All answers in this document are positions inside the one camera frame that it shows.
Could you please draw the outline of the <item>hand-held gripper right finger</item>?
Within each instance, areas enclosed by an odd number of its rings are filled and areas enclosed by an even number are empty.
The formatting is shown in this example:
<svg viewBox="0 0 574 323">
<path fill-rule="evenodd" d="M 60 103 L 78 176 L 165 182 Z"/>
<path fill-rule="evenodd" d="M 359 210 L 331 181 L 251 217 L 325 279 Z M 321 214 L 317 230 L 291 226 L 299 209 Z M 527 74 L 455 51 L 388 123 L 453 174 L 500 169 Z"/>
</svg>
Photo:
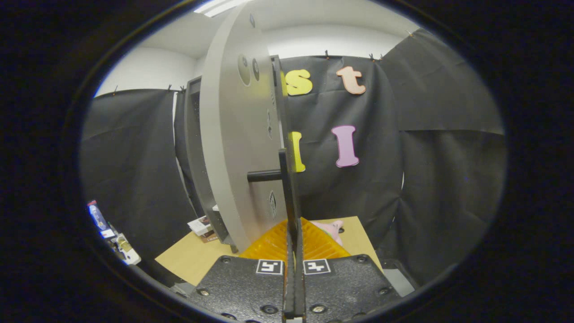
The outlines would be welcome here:
<svg viewBox="0 0 574 323">
<path fill-rule="evenodd" d="M 359 219 L 302 225 L 305 323 L 349 323 L 400 300 Z"/>
</svg>

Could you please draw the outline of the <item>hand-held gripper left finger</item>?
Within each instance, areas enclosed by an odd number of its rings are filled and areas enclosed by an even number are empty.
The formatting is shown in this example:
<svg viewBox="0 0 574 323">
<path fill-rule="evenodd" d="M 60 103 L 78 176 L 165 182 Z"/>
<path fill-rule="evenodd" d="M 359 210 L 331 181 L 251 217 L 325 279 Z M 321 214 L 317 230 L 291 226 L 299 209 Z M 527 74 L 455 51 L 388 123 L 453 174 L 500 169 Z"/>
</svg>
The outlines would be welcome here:
<svg viewBox="0 0 574 323">
<path fill-rule="evenodd" d="M 239 256 L 218 257 L 191 293 L 191 303 L 223 320 L 284 323 L 285 310 L 291 308 L 287 298 L 294 271 L 291 247 L 284 220 Z"/>
</svg>

